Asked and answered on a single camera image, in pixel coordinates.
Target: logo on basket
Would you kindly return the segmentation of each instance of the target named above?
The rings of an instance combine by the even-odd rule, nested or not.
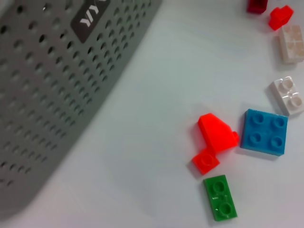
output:
[[[94,12],[96,13],[96,15],[98,14],[98,8],[97,8],[97,6],[90,6],[89,7],[89,9],[86,11],[86,16],[87,16],[87,18],[88,19],[85,19],[85,18],[82,18],[81,20],[80,20],[80,23],[84,23],[84,24],[86,24],[88,27],[90,27],[91,26],[91,23],[93,22],[93,17],[92,17],[92,15],[91,15],[91,13],[90,13],[90,10],[94,10]]]

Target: ventilation hole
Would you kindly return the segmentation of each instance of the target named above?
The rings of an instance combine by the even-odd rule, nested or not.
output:
[[[46,15],[49,15],[50,14],[50,11],[51,11],[51,4],[49,3],[46,3],[43,8],[42,8],[42,11],[46,14]]]
[[[18,172],[23,172],[23,171],[24,171],[24,166],[20,166]]]
[[[68,80],[69,80],[69,82],[73,82],[74,79],[75,79],[75,74],[72,73],[72,74],[70,75],[70,77],[68,77]]]
[[[58,81],[54,81],[51,85],[52,90],[56,90],[58,88]]]
[[[7,184],[8,187],[11,187],[12,185],[14,185],[14,181],[13,180],[9,181],[8,184]]]
[[[46,41],[46,35],[41,35],[39,38],[39,43],[42,44],[45,43],[45,41]]]
[[[99,76],[103,76],[105,74],[105,70],[100,71]]]
[[[0,60],[0,70],[4,71],[8,67],[8,61],[6,59]]]
[[[63,33],[60,34],[60,39],[65,41],[67,39],[67,31],[65,30]]]
[[[55,18],[53,21],[53,29],[58,29],[60,27],[60,19]]]
[[[93,48],[90,47],[90,48],[88,49],[88,51],[87,51],[88,55],[90,55],[90,54],[92,53],[92,51],[93,51]]]
[[[112,46],[115,47],[117,45],[117,39],[114,39],[112,42]]]
[[[110,56],[110,52],[109,52],[109,51],[106,51],[105,54],[104,54],[104,57],[105,57],[105,58],[108,58],[109,56]]]
[[[79,58],[79,52],[77,51],[77,52],[74,53],[73,59],[78,60],[78,58]]]
[[[127,18],[127,23],[129,23],[129,22],[131,22],[131,16],[128,16],[128,18]]]
[[[73,43],[73,41],[70,41],[68,44],[67,44],[67,50],[68,51],[71,51],[72,49],[73,49],[73,46],[74,46],[74,43]]]
[[[119,8],[116,8],[114,11],[114,16],[117,16],[119,14]]]
[[[84,114],[84,110],[81,109],[81,110],[79,111],[78,115],[79,115],[79,116],[82,116],[83,114]]]
[[[1,163],[1,168],[5,169],[7,165],[8,165],[8,163],[6,161],[4,161]]]
[[[9,168],[10,171],[15,171],[16,170],[16,164],[12,164]]]
[[[20,72],[18,70],[13,71],[13,73],[11,74],[11,80],[13,82],[18,81],[18,79],[20,78]]]
[[[38,63],[35,67],[35,71],[37,74],[40,74],[43,71],[43,65],[42,63]]]
[[[100,41],[103,38],[103,34],[99,33],[97,36],[96,41]]]
[[[87,67],[87,68],[84,70],[84,76],[88,76],[88,75],[89,75],[89,72],[90,72],[90,69]]]
[[[79,68],[83,68],[85,66],[85,63],[86,62],[84,60],[81,60],[80,63],[79,63],[79,65],[78,65]]]
[[[74,84],[74,88],[75,89],[78,89],[80,86],[80,82],[79,81],[76,81],[75,84]]]
[[[120,26],[121,25],[121,23],[122,23],[122,21],[123,21],[123,19],[122,18],[119,18],[118,20],[117,20],[117,26]]]
[[[27,168],[26,170],[25,170],[25,174],[28,174],[29,172],[31,172],[31,168]]]
[[[114,34],[115,34],[114,30],[111,30],[111,32],[109,34],[109,38],[113,38]]]
[[[62,59],[61,56],[56,59],[56,65],[57,65],[57,67],[59,67],[59,66],[62,65],[62,61],[63,61],[63,59]]]
[[[23,48],[23,41],[22,40],[17,40],[15,43],[14,43],[14,49],[16,51],[21,51]]]
[[[17,14],[22,14],[24,12],[23,6],[18,6],[17,7]]]
[[[112,63],[112,58],[109,58],[107,65],[110,65]]]
[[[124,9],[124,13],[128,13],[129,12],[129,7],[127,6],[125,9]]]
[[[97,66],[96,66],[96,70],[99,71],[100,69],[101,69],[101,63],[98,63]]]
[[[103,43],[100,47],[100,50],[104,50],[106,48],[106,43]]]
[[[28,29],[32,32],[36,32],[37,31],[37,26],[38,23],[36,21],[32,21],[29,25],[28,25]]]
[[[111,24],[112,24],[112,22],[110,20],[108,20],[107,23],[105,24],[105,28],[109,29]]]
[[[0,29],[0,34],[4,35],[8,32],[8,27],[6,25],[3,25]]]

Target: red lego brick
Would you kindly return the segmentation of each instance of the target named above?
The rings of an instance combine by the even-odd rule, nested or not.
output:
[[[199,128],[204,136],[207,148],[213,155],[238,145],[238,133],[218,119],[214,114],[202,115],[198,121]]]
[[[209,149],[204,149],[200,154],[196,155],[192,159],[192,162],[202,175],[219,165],[219,160],[217,160]]]
[[[248,0],[248,13],[262,14],[267,9],[268,0]]]
[[[287,22],[292,17],[294,11],[289,6],[284,6],[281,9],[275,8],[270,13],[270,21],[269,26],[275,31],[279,28],[281,28],[283,25],[287,24]]]

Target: lego stud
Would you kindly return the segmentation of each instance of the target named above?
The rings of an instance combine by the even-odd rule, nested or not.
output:
[[[233,134],[233,137],[235,138],[235,140],[236,140],[237,142],[239,142],[238,133],[237,133],[237,132],[232,132],[232,134]]]
[[[200,162],[205,166],[210,166],[214,163],[214,159],[210,154],[203,153]]]
[[[285,127],[285,121],[282,117],[277,117],[273,120],[273,124],[276,128],[281,129]]]
[[[212,188],[216,193],[221,194],[225,191],[225,184],[221,181],[217,181],[213,184]]]
[[[253,132],[252,134],[249,135],[249,140],[253,143],[253,144],[258,144],[261,142],[262,140],[262,136],[259,132]]]
[[[264,122],[264,116],[261,113],[257,113],[252,117],[253,123],[261,125]]]
[[[274,136],[270,139],[270,144],[274,149],[280,149],[283,145],[283,140],[279,136]]]
[[[293,107],[293,108],[299,108],[302,105],[302,99],[298,96],[293,96],[290,98],[289,100],[289,104]]]
[[[282,92],[286,93],[294,87],[294,83],[290,78],[284,79],[280,84],[280,89]]]
[[[218,210],[222,216],[228,217],[232,212],[232,206],[229,203],[224,202],[219,205]]]

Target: white table surface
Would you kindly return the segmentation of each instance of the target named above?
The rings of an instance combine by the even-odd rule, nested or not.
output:
[[[213,112],[241,132],[248,108],[280,114],[267,87],[286,66],[270,11],[304,1],[165,0],[114,90],[33,202],[1,228],[299,228],[304,214],[304,114],[289,119],[285,155],[233,149],[204,177],[189,164],[205,143],[195,125]],[[225,174],[238,218],[213,221],[202,180]]]

